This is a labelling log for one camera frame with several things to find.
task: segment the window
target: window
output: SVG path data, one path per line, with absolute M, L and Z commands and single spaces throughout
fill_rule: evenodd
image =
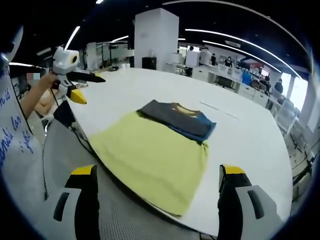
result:
M 290 101 L 300 110 L 304 106 L 307 95 L 308 82 L 299 77 L 294 79 L 294 85 L 290 96 Z
M 290 85 L 290 80 L 291 80 L 291 75 L 288 73 L 282 73 L 281 79 L 282 79 L 282 86 L 283 86 L 282 95 L 287 97 L 289 85 Z

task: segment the white robot part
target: white robot part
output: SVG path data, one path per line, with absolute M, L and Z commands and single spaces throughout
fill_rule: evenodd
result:
M 78 62 L 78 51 L 64 50 L 59 46 L 53 55 L 52 71 L 57 75 L 66 75 L 77 69 Z

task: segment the human arm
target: human arm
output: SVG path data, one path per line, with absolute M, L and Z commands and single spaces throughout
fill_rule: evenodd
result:
M 57 80 L 57 76 L 52 72 L 44 75 L 37 85 L 33 86 L 28 94 L 21 101 L 21 109 L 28 119 L 35 109 L 35 106 L 40 101 L 41 96 L 45 93 L 45 91 L 52 87 L 54 82 Z

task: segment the table surface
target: table surface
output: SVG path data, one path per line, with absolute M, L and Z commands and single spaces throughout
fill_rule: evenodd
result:
M 293 194 L 290 159 L 267 109 L 222 87 L 173 73 L 130 68 L 100 75 L 105 83 L 89 83 L 81 89 L 86 105 L 68 99 L 87 137 L 153 99 L 200 110 L 217 123 L 208 139 L 207 168 L 188 211 L 179 218 L 159 211 L 192 229 L 217 236 L 219 167 L 228 164 L 242 168 L 251 183 L 275 201 L 283 221 L 289 217 Z

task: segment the whiteboard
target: whiteboard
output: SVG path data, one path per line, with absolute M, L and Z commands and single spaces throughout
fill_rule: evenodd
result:
M 311 116 L 310 116 L 309 122 L 307 124 L 307 126 L 309 127 L 309 129 L 311 130 L 312 133 L 317 128 L 319 118 L 320 118 L 320 104 L 319 104 L 317 97 L 316 97 L 315 101 L 314 101 L 314 106 L 313 106 L 313 109 L 311 112 Z
M 45 201 L 42 147 L 22 113 L 8 66 L 0 69 L 0 174 L 18 209 L 34 224 Z

